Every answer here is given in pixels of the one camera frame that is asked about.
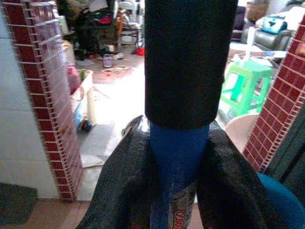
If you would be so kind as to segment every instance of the blue plastic bin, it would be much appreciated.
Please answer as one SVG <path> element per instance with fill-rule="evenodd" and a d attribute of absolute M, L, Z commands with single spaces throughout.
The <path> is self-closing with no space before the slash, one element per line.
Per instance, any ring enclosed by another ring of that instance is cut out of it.
<path fill-rule="evenodd" d="M 264 174 L 257 174 L 287 229 L 305 229 L 305 209 L 284 185 Z"/>

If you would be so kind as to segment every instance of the doormat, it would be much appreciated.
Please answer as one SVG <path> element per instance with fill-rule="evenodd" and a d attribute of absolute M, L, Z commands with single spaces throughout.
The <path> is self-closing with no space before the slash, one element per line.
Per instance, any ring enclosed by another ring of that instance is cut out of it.
<path fill-rule="evenodd" d="M 37 189 L 0 183 L 0 225 L 24 224 L 37 200 Z"/>
<path fill-rule="evenodd" d="M 122 72 L 112 72 L 110 74 L 104 73 L 102 71 L 94 71 L 92 80 L 93 83 L 99 84 L 115 84 L 117 81 L 125 78 L 133 72 L 133 68 L 129 67 L 127 70 Z"/>

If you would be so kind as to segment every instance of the green plastic stool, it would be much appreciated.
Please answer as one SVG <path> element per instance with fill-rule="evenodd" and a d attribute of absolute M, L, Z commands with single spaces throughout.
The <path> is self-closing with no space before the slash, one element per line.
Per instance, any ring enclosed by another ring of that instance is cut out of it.
<path fill-rule="evenodd" d="M 268 92 L 271 80 L 271 68 L 258 64 L 254 61 L 236 62 L 230 66 L 225 76 L 225 82 L 221 93 L 221 100 L 236 109 L 236 116 L 244 115 L 248 111 L 255 109 L 260 112 L 264 102 L 264 98 Z M 238 75 L 233 88 L 225 90 L 230 81 L 230 74 Z M 263 79 L 263 86 L 259 95 L 255 94 L 255 86 L 259 80 Z M 231 93 L 231 97 L 227 98 L 224 94 Z"/>

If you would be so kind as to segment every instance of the white wall tile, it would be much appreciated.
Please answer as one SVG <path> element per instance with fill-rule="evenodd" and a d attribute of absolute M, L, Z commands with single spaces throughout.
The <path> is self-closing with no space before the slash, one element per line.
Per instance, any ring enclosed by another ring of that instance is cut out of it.
<path fill-rule="evenodd" d="M 39 198 L 59 198 L 48 162 L 42 161 L 0 161 L 1 171 L 13 177 L 9 184 L 34 187 Z"/>
<path fill-rule="evenodd" d="M 32 112 L 0 111 L 0 159 L 47 161 Z"/>
<path fill-rule="evenodd" d="M 23 75 L 9 39 L 0 39 L 0 69 L 0 109 L 31 110 Z"/>
<path fill-rule="evenodd" d="M 4 24 L 4 17 L 3 17 L 3 12 L 0 8 L 0 38 L 8 38 L 9 34 L 6 28 L 6 25 Z"/>

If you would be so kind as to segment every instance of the bag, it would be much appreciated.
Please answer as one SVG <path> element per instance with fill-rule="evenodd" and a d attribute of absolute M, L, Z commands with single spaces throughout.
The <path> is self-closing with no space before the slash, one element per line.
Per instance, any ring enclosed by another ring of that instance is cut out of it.
<path fill-rule="evenodd" d="M 287 29 L 287 22 L 284 21 L 284 18 L 279 16 L 264 17 L 262 30 L 272 34 L 279 34 L 280 31 Z"/>

